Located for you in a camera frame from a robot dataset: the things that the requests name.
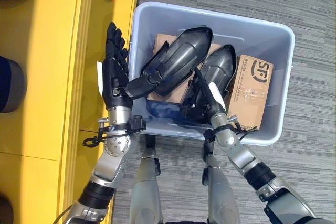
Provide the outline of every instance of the printed logo on box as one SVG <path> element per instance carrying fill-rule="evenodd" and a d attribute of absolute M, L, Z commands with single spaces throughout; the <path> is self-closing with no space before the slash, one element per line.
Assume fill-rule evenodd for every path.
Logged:
<path fill-rule="evenodd" d="M 253 79 L 258 82 L 267 82 L 269 64 L 266 62 L 255 60 L 252 64 L 251 74 Z"/>

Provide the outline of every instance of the gray carpet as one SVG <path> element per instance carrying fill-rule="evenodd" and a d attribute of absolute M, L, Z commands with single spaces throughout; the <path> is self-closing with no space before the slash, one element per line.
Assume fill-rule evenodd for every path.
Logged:
<path fill-rule="evenodd" d="M 335 218 L 335 0 L 139 0 L 159 1 L 286 24 L 296 36 L 283 133 L 272 146 L 252 149 L 310 204 L 319 217 Z M 114 206 L 113 224 L 128 223 L 140 138 Z M 202 143 L 157 138 L 164 221 L 206 221 Z M 241 222 L 269 223 L 254 190 L 216 152 L 237 198 Z"/>

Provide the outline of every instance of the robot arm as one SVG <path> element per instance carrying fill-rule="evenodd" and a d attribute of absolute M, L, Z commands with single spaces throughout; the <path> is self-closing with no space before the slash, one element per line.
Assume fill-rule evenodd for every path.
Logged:
<path fill-rule="evenodd" d="M 272 224 L 331 224 L 317 219 L 308 203 L 281 177 L 276 176 L 271 169 L 253 151 L 240 143 L 237 134 L 232 130 L 230 121 L 222 108 L 209 95 L 210 89 L 200 71 L 196 70 L 203 95 L 206 96 L 204 112 L 210 118 L 213 130 L 205 133 L 206 141 L 217 140 L 220 148 L 227 154 L 231 163 L 242 174 L 247 182 L 256 190 L 256 195 L 262 202 L 267 202 L 264 209 Z"/>
<path fill-rule="evenodd" d="M 109 116 L 98 120 L 98 137 L 83 142 L 87 147 L 103 142 L 104 151 L 81 196 L 65 218 L 66 224 L 99 223 L 105 218 L 128 157 L 135 148 L 136 140 L 132 134 L 145 129 L 145 122 L 140 116 L 131 117 L 133 101 L 125 91 L 129 81 L 128 52 L 123 49 L 124 44 L 121 31 L 111 23 L 107 31 L 106 58 L 102 63 L 102 96 Z"/>

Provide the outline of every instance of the yellow cabinet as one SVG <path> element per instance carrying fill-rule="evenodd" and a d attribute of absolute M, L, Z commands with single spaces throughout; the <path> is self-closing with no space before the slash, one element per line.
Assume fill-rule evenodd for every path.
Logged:
<path fill-rule="evenodd" d="M 52 223 L 87 183 L 101 149 L 81 142 L 105 114 L 96 61 L 110 21 L 129 44 L 136 2 L 0 0 L 0 55 L 28 80 L 23 104 L 0 114 L 0 193 L 15 224 Z"/>

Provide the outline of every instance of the black rubber grip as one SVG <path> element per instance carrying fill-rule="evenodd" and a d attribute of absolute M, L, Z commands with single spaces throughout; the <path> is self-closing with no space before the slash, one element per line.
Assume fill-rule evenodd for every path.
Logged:
<path fill-rule="evenodd" d="M 78 202 L 96 209 L 107 209 L 115 189 L 89 182 L 80 195 Z"/>
<path fill-rule="evenodd" d="M 249 170 L 244 177 L 247 182 L 254 188 L 254 190 L 258 190 L 272 179 L 276 177 L 276 175 L 271 171 L 271 169 L 265 165 L 264 163 L 259 163 L 251 170 Z"/>

